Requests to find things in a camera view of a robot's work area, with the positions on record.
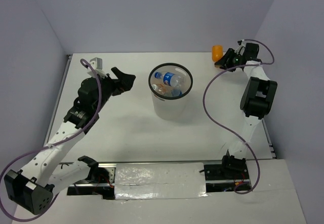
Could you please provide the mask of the orange bottle with label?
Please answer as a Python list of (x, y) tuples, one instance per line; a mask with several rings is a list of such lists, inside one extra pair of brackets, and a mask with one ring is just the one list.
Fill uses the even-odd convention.
[(219, 67), (216, 63), (223, 57), (223, 47), (221, 45), (212, 46), (212, 61), (215, 67)]

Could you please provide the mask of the blue cap pepsi water bottle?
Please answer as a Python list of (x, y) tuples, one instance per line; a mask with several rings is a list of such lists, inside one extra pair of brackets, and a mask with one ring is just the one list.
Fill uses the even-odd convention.
[(167, 72), (167, 71), (162, 71), (162, 72), (156, 72), (154, 74), (154, 77), (158, 80), (161, 80), (165, 85), (174, 87), (174, 88), (180, 88), (182, 87), (186, 80), (183, 76), (172, 73), (172, 72)]

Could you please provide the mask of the blue label white cap bottle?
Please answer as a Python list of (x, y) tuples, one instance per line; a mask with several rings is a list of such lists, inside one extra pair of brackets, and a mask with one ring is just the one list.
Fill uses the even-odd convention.
[(179, 88), (173, 88), (170, 90), (170, 96), (171, 97), (178, 97), (182, 95), (182, 91)]

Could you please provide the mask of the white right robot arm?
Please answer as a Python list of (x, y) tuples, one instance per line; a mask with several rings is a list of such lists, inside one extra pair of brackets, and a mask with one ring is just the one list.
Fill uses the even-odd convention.
[(242, 70), (248, 78), (239, 105), (245, 120), (239, 141), (229, 147), (220, 166), (220, 173), (226, 179), (244, 175), (248, 144), (257, 126), (269, 114), (277, 90), (277, 82), (266, 75), (258, 54), (259, 45), (244, 40), (238, 42), (237, 49), (230, 48), (225, 53), (221, 45), (212, 47), (215, 67), (235, 71), (244, 65)]

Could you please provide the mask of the white bin with black rim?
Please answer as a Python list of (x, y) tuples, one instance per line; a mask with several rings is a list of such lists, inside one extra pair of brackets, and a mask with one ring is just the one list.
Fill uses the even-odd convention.
[(155, 113), (164, 120), (174, 120), (187, 105), (193, 77), (183, 65), (163, 63), (150, 72), (148, 86)]

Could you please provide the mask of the silver foil tape panel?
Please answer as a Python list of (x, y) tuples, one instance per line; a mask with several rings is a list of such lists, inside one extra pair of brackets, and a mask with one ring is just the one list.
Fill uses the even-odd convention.
[(118, 164), (117, 200), (195, 199), (207, 196), (203, 163)]

